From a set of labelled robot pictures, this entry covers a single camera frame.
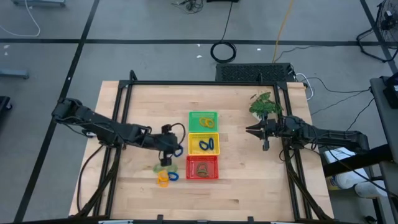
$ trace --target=gray floor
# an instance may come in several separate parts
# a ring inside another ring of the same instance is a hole
[[[91,26],[90,39],[218,39],[222,35],[228,3],[205,4],[202,12],[186,15],[161,0],[101,0]],[[68,0],[67,7],[37,7],[32,13],[42,28],[40,38],[78,39],[93,0]],[[233,7],[226,39],[275,40],[289,1],[241,1]],[[378,1],[368,0],[372,13]],[[0,2],[0,25],[18,33],[35,33],[23,7]],[[354,40],[370,24],[359,0],[296,1],[282,40]],[[13,38],[0,30],[0,38]],[[374,34],[366,40],[375,41]],[[77,44],[2,44],[0,67],[28,69],[29,80],[0,78],[0,95],[12,97],[14,109],[0,133],[0,223],[11,222],[49,125]],[[103,80],[128,78],[133,69],[140,80],[214,80],[216,63],[210,45],[86,44],[75,72],[69,97],[94,108]],[[279,52],[295,46],[281,45]],[[237,45],[234,63],[272,60],[273,45]],[[383,56],[380,47],[367,49]],[[220,47],[217,55],[228,55]],[[285,54],[295,71],[321,78],[336,90],[362,90],[369,79],[391,75],[388,64],[360,53],[358,47],[314,47]],[[312,112],[347,97],[331,94],[311,80],[315,96]],[[371,99],[363,93],[313,116],[320,128],[346,129]],[[377,110],[372,104],[353,129],[369,136],[371,146],[386,142]],[[57,126],[25,220],[68,215],[86,140]],[[351,191],[331,192],[335,217],[362,223],[374,215],[372,202]]]

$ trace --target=white cable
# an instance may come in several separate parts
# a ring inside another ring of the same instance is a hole
[[[15,34],[15,33],[11,32],[11,31],[6,30],[6,28],[4,28],[2,25],[0,25],[0,28],[2,30],[4,30],[5,32],[7,32],[7,33],[9,33],[11,35],[17,36],[17,37],[38,37],[40,35],[40,32],[41,32],[40,26],[37,24],[36,20],[33,18],[32,14],[30,13],[29,7],[27,6],[27,0],[25,0],[25,6],[26,6],[27,13],[29,13],[30,18],[32,18],[32,21],[35,23],[35,25],[36,25],[36,27],[38,29],[36,35]]]
[[[308,84],[308,87],[309,87],[310,90],[311,90],[311,96],[310,96],[309,98],[307,98],[307,100],[311,100],[311,98],[313,97],[313,90],[312,90],[312,87],[311,87],[311,84],[310,84],[309,80],[308,80],[307,77],[306,77],[304,74],[302,74],[302,73],[297,73],[296,75],[301,75],[301,76],[304,77],[305,81],[306,81],[307,84]]]

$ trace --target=coiled black cable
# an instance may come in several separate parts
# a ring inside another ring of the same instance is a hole
[[[210,55],[211,55],[211,57],[212,57],[216,62],[218,62],[218,63],[230,63],[230,62],[232,62],[233,60],[235,60],[235,57],[236,57],[236,47],[235,47],[235,45],[232,44],[232,43],[229,43],[229,42],[227,42],[227,41],[223,41],[223,40],[224,40],[224,37],[225,37],[226,29],[227,29],[227,27],[228,27],[229,17],[231,16],[231,10],[232,10],[232,5],[233,5],[233,3],[234,3],[234,2],[231,1],[231,6],[229,7],[229,13],[228,13],[228,18],[227,18],[227,20],[226,20],[226,24],[225,24],[225,29],[224,29],[223,37],[221,38],[221,40],[220,40],[219,42],[213,44],[213,46],[211,46],[211,49],[210,49]],[[232,56],[231,56],[229,59],[222,60],[222,59],[217,58],[217,57],[214,55],[214,49],[215,49],[215,47],[216,47],[217,45],[220,45],[220,44],[226,45],[226,46],[228,46],[228,47],[230,47],[230,48],[232,49],[233,54],[232,54]]]

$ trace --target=wooden tabletop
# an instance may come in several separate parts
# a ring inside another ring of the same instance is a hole
[[[118,82],[103,82],[96,112],[111,117]],[[288,83],[293,114],[311,123],[302,83]],[[271,92],[268,86],[192,86],[134,85],[128,123],[151,126],[159,133],[164,124],[183,123],[188,129],[188,112],[218,112],[221,154],[218,180],[185,179],[185,157],[173,158],[180,179],[167,188],[156,184],[152,168],[159,163],[157,151],[128,146],[122,152],[111,218],[151,219],[163,214],[165,220],[293,221],[285,164],[279,160],[281,140],[270,138],[270,149],[262,151],[262,141],[245,132],[258,123],[249,113],[250,98]],[[280,91],[282,106],[283,93]],[[172,130],[178,139],[182,129]],[[182,143],[187,149],[187,141]],[[97,139],[89,139],[83,162],[98,148]],[[308,191],[326,214],[333,217],[330,198],[319,155],[302,150],[302,164]],[[104,150],[87,165],[81,186],[81,206],[98,186]],[[297,189],[301,217],[305,217],[301,194]],[[102,200],[102,213],[106,200]],[[75,214],[76,191],[70,209]]]

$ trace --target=green plant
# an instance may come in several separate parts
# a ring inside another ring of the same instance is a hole
[[[257,99],[251,104],[249,111],[250,113],[256,114],[259,118],[261,118],[262,114],[266,111],[268,113],[281,113],[283,108],[280,104],[277,104],[271,100],[269,97],[271,96],[271,92],[263,93],[257,97]]]

